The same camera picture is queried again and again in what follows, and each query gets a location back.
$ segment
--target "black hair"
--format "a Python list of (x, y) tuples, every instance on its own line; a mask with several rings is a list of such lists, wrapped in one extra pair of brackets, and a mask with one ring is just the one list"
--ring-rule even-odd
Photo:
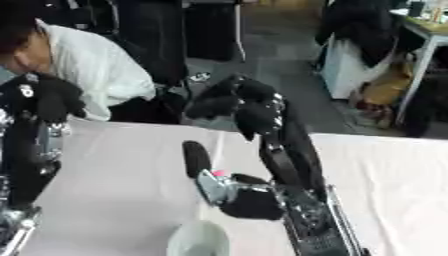
[(37, 29), (36, 5), (27, 0), (0, 0), (0, 56), (26, 45)]

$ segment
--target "black jacket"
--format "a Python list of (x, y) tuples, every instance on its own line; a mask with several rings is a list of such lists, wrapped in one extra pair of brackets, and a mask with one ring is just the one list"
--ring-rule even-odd
[(316, 41), (324, 44), (334, 33), (359, 46), (369, 67), (380, 63), (393, 49), (394, 18), (390, 0), (336, 0), (324, 12)]

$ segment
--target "floor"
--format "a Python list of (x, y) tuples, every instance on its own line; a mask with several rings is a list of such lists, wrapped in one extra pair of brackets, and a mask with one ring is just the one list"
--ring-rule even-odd
[[(273, 86), (286, 95), (310, 133), (401, 136), (399, 132), (357, 125), (353, 110), (334, 102), (310, 61), (319, 47), (314, 34), (319, 24), (318, 0), (261, 0), (243, 9), (244, 45), (247, 61), (232, 62), (189, 59), (191, 73), (210, 72), (211, 85), (232, 73), (242, 73)], [(204, 85), (193, 85), (201, 91)], [(235, 131), (229, 119), (189, 121), (187, 124)]]

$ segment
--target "table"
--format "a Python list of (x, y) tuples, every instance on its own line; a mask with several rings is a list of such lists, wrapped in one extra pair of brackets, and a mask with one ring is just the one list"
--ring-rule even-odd
[[(42, 224), (21, 256), (163, 256), (174, 231), (198, 218), (226, 225), (232, 255), (272, 256), (279, 248), (293, 256), (280, 223), (226, 218), (205, 205), (186, 177), (181, 145), (196, 140), (216, 168), (268, 178), (258, 145), (240, 134), (87, 121), (72, 126), (63, 169), (37, 202)], [(247, 243), (254, 238), (262, 245)]]
[(372, 255), (445, 254), (448, 141), (333, 134), (312, 140)]
[[(181, 143), (197, 140), (215, 169), (267, 178), (258, 143), (182, 126), (76, 121), (63, 169), (38, 200), (42, 224), (22, 256), (163, 256), (182, 223), (221, 225), (231, 256), (293, 256), (279, 222), (209, 208), (185, 176)], [(443, 255), (448, 142), (313, 134), (361, 243), (375, 256)]]
[(398, 123), (403, 121), (406, 108), (417, 92), (435, 50), (440, 46), (448, 45), (448, 24), (432, 24), (415, 18), (405, 17), (404, 26), (409, 31), (424, 38), (425, 44), (414, 68), (412, 83), (400, 104), (397, 115)]

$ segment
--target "gray floor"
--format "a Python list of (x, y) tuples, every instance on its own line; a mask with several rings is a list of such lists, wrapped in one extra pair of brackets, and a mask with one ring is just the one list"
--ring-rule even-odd
[[(260, 5), (245, 7), (243, 13), (247, 61), (218, 63), (190, 59), (190, 71), (211, 72), (211, 84), (232, 73), (246, 74), (286, 95), (310, 132), (356, 133), (334, 107), (320, 77), (312, 73), (308, 64), (319, 51), (313, 41), (316, 17), (296, 8)], [(222, 120), (212, 124), (194, 122), (194, 125), (232, 129)]]

